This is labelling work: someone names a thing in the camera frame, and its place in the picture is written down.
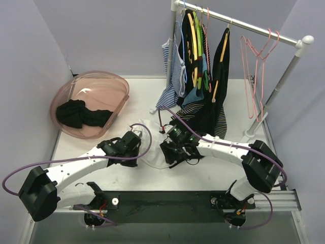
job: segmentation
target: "yellow hanger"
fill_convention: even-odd
[[[229,29],[228,32],[225,34],[225,38],[224,38],[224,42],[223,42],[223,47],[222,47],[222,53],[221,53],[221,56],[220,56],[220,63],[223,61],[225,48],[226,48],[226,46],[227,46],[227,41],[228,41],[228,34],[229,34],[229,31],[230,31],[230,29]],[[212,103],[215,103],[215,95],[216,95],[216,93],[217,93],[218,84],[219,84],[219,81],[217,80],[216,83],[215,83],[214,91],[213,91]]]
[[[194,29],[194,22],[192,19],[191,14],[187,14],[189,23],[191,25],[191,32],[192,32],[192,43],[193,43],[193,54],[194,54],[194,61],[198,60],[198,47],[197,47],[197,37],[195,34],[195,29]],[[197,85],[197,79],[198,79],[198,68],[194,68],[194,72],[192,73],[192,79],[193,79],[193,86],[196,87]]]

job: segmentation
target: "striped fabric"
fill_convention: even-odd
[[[204,102],[202,101],[193,102],[187,104],[183,109],[179,110],[176,114],[180,116],[182,120],[187,121],[191,118],[194,118],[196,116],[196,112],[199,111],[203,106],[204,106]],[[214,135],[212,136],[218,136],[221,139],[224,139],[226,133],[227,133],[227,121],[225,119],[225,113],[222,106],[217,123],[214,127]]]
[[[162,46],[162,55],[165,64],[165,73],[167,75],[169,39]],[[156,108],[165,106],[173,108],[177,105],[178,97],[185,97],[185,64],[177,51],[177,45],[174,42],[171,83],[162,92]]]

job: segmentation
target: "white end cap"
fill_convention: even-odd
[[[296,51],[295,56],[301,57],[307,48],[314,43],[314,40],[313,36],[304,36],[302,40],[299,40],[296,44],[298,50]]]
[[[179,0],[172,0],[171,10],[173,12],[177,11]]]

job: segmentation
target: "hanging clothes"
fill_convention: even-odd
[[[212,91],[217,88],[215,93],[215,102],[212,102],[213,92],[205,94],[205,105],[196,113],[196,116],[188,122],[194,130],[200,130],[210,135],[214,134],[214,128],[218,121],[221,108],[226,97],[229,74],[230,45],[229,28],[223,33],[213,59],[211,84]]]
[[[207,40],[205,38],[204,32],[203,32],[203,47],[204,47],[204,55],[206,57],[209,57],[206,60],[207,61],[207,68],[208,68],[209,71],[211,71],[209,46],[208,46]],[[186,123],[192,129],[194,129],[195,131],[200,131],[200,132],[207,133],[206,128],[204,126],[198,127],[197,126],[198,124],[195,123],[196,122],[195,118],[198,116],[197,113],[200,110],[202,110],[205,106],[207,106],[207,103],[208,103],[208,101],[206,101],[206,99],[204,99],[204,101],[189,103],[189,104],[185,105],[183,109],[179,110],[177,112],[177,115],[179,115],[182,120],[186,121]],[[172,119],[173,120],[170,122],[170,124],[178,125],[180,127],[183,127],[183,124],[179,123],[177,119],[175,119],[173,117],[172,117]],[[227,132],[226,117],[225,117],[223,106],[221,106],[221,110],[220,110],[218,119],[216,120],[213,131],[211,132],[211,130],[210,130],[209,134],[212,135],[212,136],[218,136],[221,139],[224,139],[225,135],[226,135],[226,132]]]
[[[190,91],[194,88],[193,86],[193,72],[194,72],[194,53],[193,53],[193,44],[192,44],[192,31],[191,26],[188,18],[188,14],[192,16],[193,18],[193,12],[189,9],[185,10],[183,23],[182,23],[182,32],[184,36],[184,54],[183,56],[183,41],[181,40],[179,47],[178,47],[178,53],[180,57],[185,62],[185,71],[187,74],[187,83],[185,85],[185,93],[189,94]],[[178,105],[181,106],[184,102],[184,98],[179,98]]]
[[[165,73],[167,75],[168,53],[169,53],[169,39],[162,46],[162,55],[164,58]],[[177,51],[177,45],[174,42],[173,46],[173,60],[172,60],[171,82],[162,92],[156,108],[165,106],[173,108],[177,105],[178,97],[185,97],[185,63]]]

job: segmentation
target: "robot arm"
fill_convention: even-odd
[[[117,163],[122,166],[136,167],[137,159],[126,161],[122,158],[116,160],[100,157],[135,157],[139,153],[141,137],[141,131],[128,131],[122,138],[102,141],[80,156],[80,158],[89,157],[89,160],[60,164],[44,170],[38,166],[30,171],[18,196],[34,221],[45,219],[58,207],[101,202],[103,192],[94,182],[84,184],[78,180],[96,170]]]
[[[210,156],[243,167],[246,176],[235,181],[230,188],[230,195],[238,201],[247,200],[249,196],[257,191],[269,193],[280,174],[280,170],[265,158],[237,146],[253,148],[269,156],[283,167],[281,161],[262,141],[256,140],[254,144],[248,144],[221,140],[218,137],[212,137],[210,135],[202,136],[209,141],[217,141],[231,145],[227,146],[207,142],[177,126],[167,125],[165,126],[165,131],[168,139],[160,147],[165,154],[166,162],[169,164],[175,161],[180,163],[184,160]]]
[[[180,163],[184,160],[200,159],[204,156],[221,158],[244,168],[246,176],[235,181],[223,193],[222,199],[213,203],[222,215],[223,209],[239,209],[253,197],[253,193],[271,191],[279,169],[274,165],[238,145],[258,150],[281,166],[282,163],[272,151],[261,141],[254,144],[239,144],[210,135],[202,135],[204,139],[228,143],[231,146],[206,142],[199,137],[181,130],[176,126],[165,126],[167,140],[160,147],[168,164]],[[105,201],[103,191],[94,182],[78,182],[83,176],[96,170],[121,164],[136,167],[137,159],[124,160],[135,157],[139,153],[142,132],[128,131],[122,138],[114,138],[101,142],[86,154],[80,156],[79,161],[60,164],[43,170],[41,167],[32,169],[19,191],[19,198],[27,208],[34,221],[41,221],[50,216],[58,207],[75,204],[87,205],[90,209],[101,206]],[[102,158],[104,156],[120,157],[115,159]],[[245,218],[242,215],[227,215],[230,223],[241,225]]]

